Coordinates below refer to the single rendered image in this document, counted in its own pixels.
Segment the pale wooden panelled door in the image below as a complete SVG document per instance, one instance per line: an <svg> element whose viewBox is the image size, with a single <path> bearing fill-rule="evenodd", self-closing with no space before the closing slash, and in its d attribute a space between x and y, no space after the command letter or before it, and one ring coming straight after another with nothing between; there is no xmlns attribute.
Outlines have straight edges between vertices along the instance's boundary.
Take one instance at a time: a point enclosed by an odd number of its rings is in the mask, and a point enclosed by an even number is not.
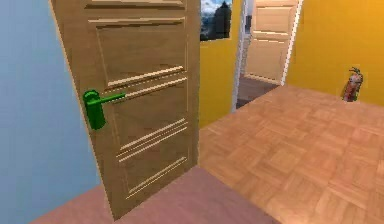
<svg viewBox="0 0 384 224"><path fill-rule="evenodd" d="M245 76L279 85L299 0L254 0Z"/></svg>

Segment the framed landscape picture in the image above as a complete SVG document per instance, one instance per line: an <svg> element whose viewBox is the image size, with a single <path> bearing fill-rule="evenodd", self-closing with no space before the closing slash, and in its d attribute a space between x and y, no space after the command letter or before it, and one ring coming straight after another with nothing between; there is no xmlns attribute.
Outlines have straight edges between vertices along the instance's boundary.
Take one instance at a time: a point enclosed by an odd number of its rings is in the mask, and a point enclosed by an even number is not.
<svg viewBox="0 0 384 224"><path fill-rule="evenodd" d="M230 36L232 3L232 0L201 0L201 41Z"/></svg>

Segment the red fire extinguisher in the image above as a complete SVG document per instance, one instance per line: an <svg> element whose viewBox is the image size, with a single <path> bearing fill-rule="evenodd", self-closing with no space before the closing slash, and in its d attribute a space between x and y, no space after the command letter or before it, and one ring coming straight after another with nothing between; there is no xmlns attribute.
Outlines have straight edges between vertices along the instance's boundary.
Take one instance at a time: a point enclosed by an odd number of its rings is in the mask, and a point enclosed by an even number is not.
<svg viewBox="0 0 384 224"><path fill-rule="evenodd" d="M353 102L357 100L358 93L363 83L363 75L359 68L352 67L350 69L351 75L345 86L343 100L346 102Z"/></svg>

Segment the brown wooden panelled door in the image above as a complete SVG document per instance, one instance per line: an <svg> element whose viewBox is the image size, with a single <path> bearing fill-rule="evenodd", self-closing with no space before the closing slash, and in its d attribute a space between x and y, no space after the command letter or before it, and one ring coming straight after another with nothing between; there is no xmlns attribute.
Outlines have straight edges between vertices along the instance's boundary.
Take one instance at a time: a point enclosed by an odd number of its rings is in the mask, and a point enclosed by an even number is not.
<svg viewBox="0 0 384 224"><path fill-rule="evenodd" d="M200 0L48 0L109 211L120 219L198 161ZM90 127L83 94L125 93Z"/></svg>

